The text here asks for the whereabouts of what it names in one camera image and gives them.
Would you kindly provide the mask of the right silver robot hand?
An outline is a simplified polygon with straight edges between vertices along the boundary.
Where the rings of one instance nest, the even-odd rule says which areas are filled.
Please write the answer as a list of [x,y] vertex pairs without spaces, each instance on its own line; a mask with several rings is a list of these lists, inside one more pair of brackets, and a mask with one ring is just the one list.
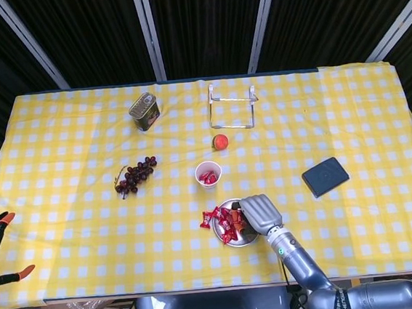
[[281,213],[263,193],[234,201],[231,207],[241,210],[249,225],[259,235],[267,236],[272,229],[283,226]]

